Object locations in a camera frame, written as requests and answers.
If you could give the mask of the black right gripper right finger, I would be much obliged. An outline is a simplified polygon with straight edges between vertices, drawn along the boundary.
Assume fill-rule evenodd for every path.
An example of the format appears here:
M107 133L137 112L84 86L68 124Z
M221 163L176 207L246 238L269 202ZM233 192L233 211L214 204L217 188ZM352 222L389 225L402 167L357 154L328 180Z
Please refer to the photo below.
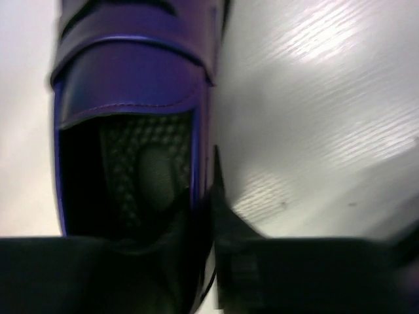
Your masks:
M211 191L218 305L224 313L417 313L418 149L266 237L231 208L222 168Z

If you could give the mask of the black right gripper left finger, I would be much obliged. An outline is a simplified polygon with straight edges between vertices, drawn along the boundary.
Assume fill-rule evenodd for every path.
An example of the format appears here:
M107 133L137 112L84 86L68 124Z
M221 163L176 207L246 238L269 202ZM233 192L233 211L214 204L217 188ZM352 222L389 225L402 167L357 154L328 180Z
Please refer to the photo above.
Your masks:
M162 217L144 245L91 237L1 240L2 313L193 313L204 291L211 249L206 201L188 196Z

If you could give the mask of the purple shoe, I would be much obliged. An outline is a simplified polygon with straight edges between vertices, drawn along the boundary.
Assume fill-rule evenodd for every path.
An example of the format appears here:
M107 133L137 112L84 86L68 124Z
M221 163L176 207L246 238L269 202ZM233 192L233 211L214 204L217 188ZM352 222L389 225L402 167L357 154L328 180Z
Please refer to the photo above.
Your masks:
M194 313L215 277L212 92L230 1L62 1L50 84L62 234L108 239Z

